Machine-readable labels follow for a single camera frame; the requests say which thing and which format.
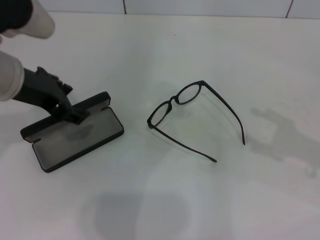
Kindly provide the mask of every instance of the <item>black eyeglasses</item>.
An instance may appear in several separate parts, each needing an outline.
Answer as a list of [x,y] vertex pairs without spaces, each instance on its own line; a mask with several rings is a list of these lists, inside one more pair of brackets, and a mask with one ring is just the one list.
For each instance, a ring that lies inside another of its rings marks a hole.
[[186,149],[188,149],[188,150],[190,150],[192,152],[195,152],[197,154],[205,156],[206,158],[208,158],[211,161],[213,161],[214,163],[216,163],[217,161],[214,158],[212,158],[212,157],[210,157],[210,156],[208,156],[208,155],[206,155],[206,154],[204,154],[202,152],[196,151],[196,150],[194,150],[194,149],[182,144],[181,142],[173,139],[172,137],[170,137],[169,135],[167,135],[166,133],[161,131],[159,128],[157,128],[159,123],[161,123],[162,120],[167,116],[167,114],[171,112],[171,110],[172,110],[171,101],[172,100],[174,100],[176,102],[176,104],[178,104],[178,105],[187,104],[187,103],[191,102],[193,99],[195,99],[199,95],[202,86],[205,86],[207,89],[209,89],[233,113],[233,115],[238,120],[238,122],[240,123],[240,126],[241,126],[242,143],[243,143],[243,145],[246,145],[244,128],[242,127],[242,123],[241,123],[239,117],[237,116],[235,111],[233,111],[233,109],[229,106],[229,104],[211,86],[209,86],[208,83],[206,83],[203,80],[202,81],[196,81],[194,83],[189,84],[188,86],[184,87],[177,95],[172,96],[169,101],[165,101],[165,102],[161,103],[153,111],[151,116],[148,118],[147,123],[148,123],[148,127],[150,129],[155,129],[157,132],[161,133],[163,136],[167,137],[168,139],[170,139],[171,141],[175,142],[176,144],[179,144],[180,146],[182,146],[182,147],[184,147],[184,148],[186,148]]

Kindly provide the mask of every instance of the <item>white wall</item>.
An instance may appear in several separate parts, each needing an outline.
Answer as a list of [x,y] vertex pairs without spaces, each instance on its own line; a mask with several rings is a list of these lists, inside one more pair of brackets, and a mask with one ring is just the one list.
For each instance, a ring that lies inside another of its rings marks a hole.
[[39,0],[48,11],[124,14],[122,0]]
[[291,0],[127,0],[128,14],[284,18]]
[[288,17],[320,19],[320,0],[294,0]]

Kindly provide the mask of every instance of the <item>white table surface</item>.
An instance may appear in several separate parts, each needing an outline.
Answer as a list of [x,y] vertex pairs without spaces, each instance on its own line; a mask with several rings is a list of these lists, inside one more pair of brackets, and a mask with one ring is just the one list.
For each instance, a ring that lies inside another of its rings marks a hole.
[[[73,87],[108,91],[116,140],[52,172],[20,129],[48,116],[0,103],[0,239],[315,240],[320,237],[320,20],[52,13],[49,40],[0,49]],[[209,91],[147,127],[189,83]]]

